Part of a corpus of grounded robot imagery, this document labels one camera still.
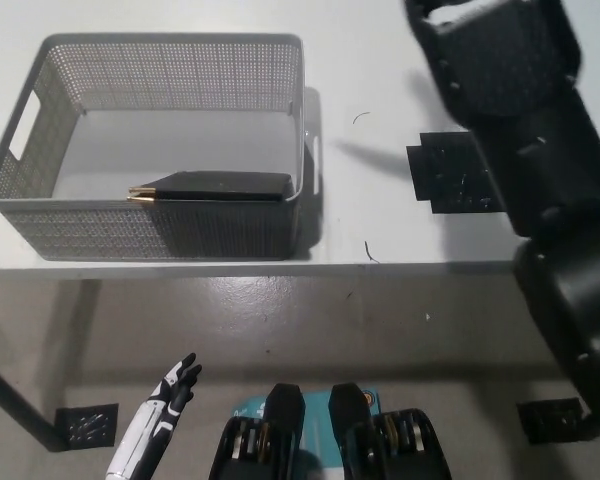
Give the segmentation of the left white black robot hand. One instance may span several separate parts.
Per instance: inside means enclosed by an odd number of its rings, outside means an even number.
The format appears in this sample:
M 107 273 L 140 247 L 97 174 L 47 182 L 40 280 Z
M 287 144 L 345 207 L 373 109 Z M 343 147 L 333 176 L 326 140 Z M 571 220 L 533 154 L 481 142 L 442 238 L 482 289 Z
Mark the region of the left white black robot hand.
M 151 479 L 186 405 L 202 366 L 195 353 L 178 362 L 140 405 L 107 468 L 106 479 Z

